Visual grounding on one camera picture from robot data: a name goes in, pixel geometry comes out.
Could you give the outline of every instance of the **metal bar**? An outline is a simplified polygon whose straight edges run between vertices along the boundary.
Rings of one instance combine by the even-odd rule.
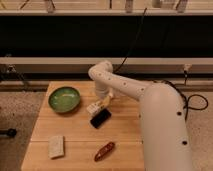
[[[126,10],[55,10],[47,13],[46,10],[0,10],[1,16],[141,16],[144,9],[127,13]],[[176,10],[148,9],[146,16],[213,16],[213,10],[185,10],[178,13]]]
[[[179,0],[178,4],[176,6],[176,10],[179,13],[183,13],[186,10],[187,2],[188,2],[188,0]]]
[[[6,9],[6,6],[4,5],[4,3],[2,2],[2,0],[0,0],[0,4],[2,6],[3,9]]]
[[[44,2],[45,2],[47,12],[53,13],[55,11],[54,2],[52,0],[44,0]]]
[[[95,57],[0,57],[0,64],[65,64],[65,65],[93,65],[103,60],[109,60],[113,64],[120,64],[123,60],[123,57],[104,57],[104,58],[95,58]],[[211,58],[128,58],[126,61],[128,65],[213,65],[213,57]]]
[[[19,9],[23,9],[30,0],[25,0],[25,2],[20,6]]]

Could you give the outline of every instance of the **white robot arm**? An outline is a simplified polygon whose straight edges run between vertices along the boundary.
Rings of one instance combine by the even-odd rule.
[[[103,61],[90,68],[89,76],[100,98],[111,87],[139,101],[146,171],[194,171],[179,93],[168,84],[137,81],[112,70]]]

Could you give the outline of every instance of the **cable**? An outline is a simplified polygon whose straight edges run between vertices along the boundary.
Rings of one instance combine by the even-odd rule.
[[[183,108],[186,109],[186,112],[185,112],[185,120],[186,121],[188,119],[189,109],[191,109],[191,110],[205,110],[209,106],[209,102],[208,102],[208,99],[206,97],[204,97],[204,96],[202,96],[200,94],[192,94],[192,95],[190,95],[187,98],[172,82],[170,82],[168,80],[163,80],[163,82],[165,84],[168,84],[171,87],[173,87],[180,94],[180,96],[183,98],[183,101],[185,103],[185,106]],[[196,107],[193,107],[193,106],[189,106],[190,100],[193,97],[200,97],[200,98],[202,98],[205,101],[205,103],[206,103],[205,106],[203,106],[201,108],[196,108]]]
[[[144,11],[143,11],[143,14],[142,14],[142,17],[141,17],[141,23],[140,23],[140,25],[138,27],[138,31],[137,31],[137,34],[135,36],[135,40],[132,42],[132,44],[131,44],[131,46],[130,46],[130,48],[129,48],[129,50],[128,50],[128,52],[127,52],[127,54],[126,54],[126,56],[125,56],[125,58],[123,60],[123,62],[114,70],[114,73],[117,73],[121,69],[121,67],[123,67],[123,65],[126,62],[127,58],[132,53],[132,50],[135,48],[135,45],[136,45],[136,43],[138,41],[138,38],[139,38],[139,36],[141,34],[141,30],[142,30],[142,26],[143,26],[143,23],[144,23],[144,17],[146,15],[146,11],[147,11],[147,8],[145,8]]]
[[[193,106],[189,106],[189,102],[190,102],[190,100],[191,100],[193,97],[200,97],[200,98],[202,98],[202,99],[205,101],[206,105],[203,106],[203,107],[201,107],[201,108],[195,108],[195,107],[193,107]],[[209,102],[208,102],[208,100],[207,100],[206,97],[204,97],[204,96],[202,96],[202,95],[200,95],[200,94],[192,94],[192,95],[189,96],[188,99],[187,99],[187,106],[186,106],[187,112],[186,112],[186,115],[185,115],[185,119],[187,120],[187,118],[188,118],[188,110],[189,110],[189,109],[191,109],[191,110],[205,110],[208,106],[209,106]]]

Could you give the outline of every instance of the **wooden tabletop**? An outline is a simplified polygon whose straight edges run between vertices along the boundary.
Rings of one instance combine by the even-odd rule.
[[[56,114],[48,105],[50,93],[62,86],[74,87],[81,94],[78,109],[66,115]],[[22,171],[144,171],[138,102],[117,96],[108,107],[112,117],[95,129],[90,125],[86,107],[96,100],[92,81],[51,82]],[[54,135],[65,137],[65,157],[51,160],[48,141]],[[95,162],[95,154],[109,141],[115,142],[115,150],[104,160]]]

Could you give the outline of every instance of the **terrazzo floor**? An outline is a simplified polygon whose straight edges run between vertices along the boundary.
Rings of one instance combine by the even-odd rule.
[[[209,100],[205,111],[189,111],[187,127],[196,171],[213,171],[213,92],[199,93]],[[0,129],[16,128],[14,139],[0,137],[0,171],[20,171],[44,92],[0,92]],[[192,99],[191,105],[202,105]]]

